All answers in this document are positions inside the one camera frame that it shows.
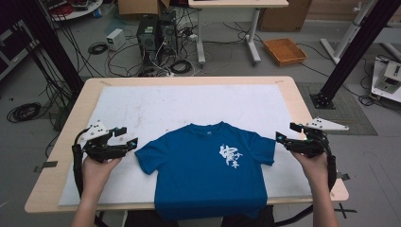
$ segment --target blue t-shirt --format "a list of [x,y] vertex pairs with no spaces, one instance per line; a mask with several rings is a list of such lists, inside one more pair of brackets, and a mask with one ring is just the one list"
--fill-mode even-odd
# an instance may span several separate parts
[[168,220],[246,214],[268,199],[261,164],[275,141],[227,123],[187,125],[135,152],[142,170],[158,170],[155,209]]

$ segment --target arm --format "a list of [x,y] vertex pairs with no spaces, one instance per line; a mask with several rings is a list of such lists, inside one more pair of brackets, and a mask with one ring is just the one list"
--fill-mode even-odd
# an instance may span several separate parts
[[83,192],[71,226],[94,226],[98,200],[113,168],[120,161],[121,159],[113,159],[109,163],[100,164],[89,157],[83,161]]
[[292,152],[292,155],[301,163],[309,180],[313,199],[313,226],[339,226],[327,185],[327,155],[323,153],[311,159],[300,153]]

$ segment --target floor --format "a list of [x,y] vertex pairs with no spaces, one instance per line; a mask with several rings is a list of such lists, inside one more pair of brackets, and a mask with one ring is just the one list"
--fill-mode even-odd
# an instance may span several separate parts
[[[320,38],[327,38],[336,45],[345,33],[350,22],[322,22],[306,21],[301,32],[261,32],[257,31],[261,40],[290,37],[307,54],[304,65],[321,73],[312,71],[301,64],[285,67],[277,66],[266,53],[263,45],[256,42],[262,62],[253,67],[249,60],[249,53],[243,42],[238,44],[205,44],[206,64],[202,69],[195,63],[197,60],[195,46],[187,44],[187,59],[193,62],[194,70],[182,77],[202,76],[291,76],[297,82],[326,82],[327,76],[335,68],[335,64],[324,58],[327,56]],[[90,15],[61,24],[61,27],[70,27],[82,55],[88,58],[87,48],[96,42],[105,42],[105,37],[116,28],[124,29],[126,35],[136,33],[138,22],[123,20],[117,14],[101,18]],[[227,23],[227,26],[239,26],[248,29],[249,24]],[[237,41],[238,32],[222,23],[204,24],[204,40],[209,41]],[[70,56],[72,63],[77,65],[77,55],[74,47],[67,42],[65,36],[58,29],[61,43]],[[127,75],[134,73],[131,69],[141,61],[136,40],[130,39],[124,49],[113,58],[112,71]],[[368,95],[369,91],[362,88],[360,82],[371,74],[374,69],[375,56],[391,56],[380,44],[373,44],[349,78],[346,86],[356,94]],[[105,67],[107,54],[93,55],[88,62],[97,70],[91,69],[93,77],[108,77],[111,72]],[[91,76],[87,68],[79,73],[83,78]],[[371,79],[363,80],[364,86],[371,86]],[[41,71],[30,59],[25,58],[7,77],[0,82],[0,226],[69,226],[72,213],[66,214],[28,214],[24,206],[35,185],[39,173],[36,166],[46,161],[46,153],[51,152],[53,138],[58,135],[53,130],[52,123],[43,117],[23,123],[9,123],[6,119],[8,112],[14,107],[30,102],[40,102],[45,105],[48,97],[43,94],[46,82]],[[342,202],[344,209],[356,210],[357,213],[337,213],[341,226],[400,226],[401,225],[401,177],[399,167],[401,163],[401,104],[383,100],[386,105],[398,111],[379,107],[363,106],[378,136],[346,136],[329,135],[331,149],[338,157],[338,169],[348,173],[351,180],[346,181],[350,198]],[[300,205],[277,205],[274,215],[276,220],[292,217],[305,208]],[[106,212],[105,221],[110,226],[121,226],[123,212]],[[291,226],[311,226],[311,217],[304,218]],[[218,226],[218,218],[203,220],[187,220],[182,226]]]

